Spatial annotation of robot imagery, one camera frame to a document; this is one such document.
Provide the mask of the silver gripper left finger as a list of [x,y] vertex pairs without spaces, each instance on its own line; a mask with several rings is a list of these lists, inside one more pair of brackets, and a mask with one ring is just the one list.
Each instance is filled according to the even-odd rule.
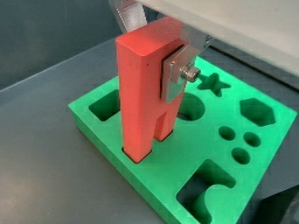
[[147,25],[143,5],[136,0],[108,0],[123,33]]

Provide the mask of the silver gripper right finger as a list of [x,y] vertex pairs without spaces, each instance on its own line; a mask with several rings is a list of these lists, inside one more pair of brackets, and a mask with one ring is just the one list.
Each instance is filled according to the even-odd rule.
[[195,82],[200,69],[195,59],[214,38],[190,25],[182,26],[180,46],[163,60],[162,99],[170,103],[183,92],[186,82]]

